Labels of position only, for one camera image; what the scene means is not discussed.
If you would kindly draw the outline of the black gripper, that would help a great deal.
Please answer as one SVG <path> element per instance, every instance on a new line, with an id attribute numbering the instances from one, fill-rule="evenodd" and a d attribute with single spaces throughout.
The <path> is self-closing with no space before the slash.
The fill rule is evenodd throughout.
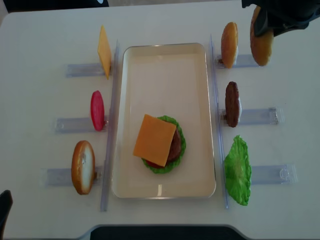
<path id="1" fill-rule="evenodd" d="M 254 21 L 254 35 L 263 36 L 268 30 L 268 13 L 286 22 L 277 22 L 272 27 L 273 36 L 277 37 L 284 33 L 304 30 L 310 21 L 320 17 L 319 0 L 242 0 L 242 7 L 250 5 L 260 7 L 256 20 Z M 291 24 L 288 22 L 305 22 Z"/>

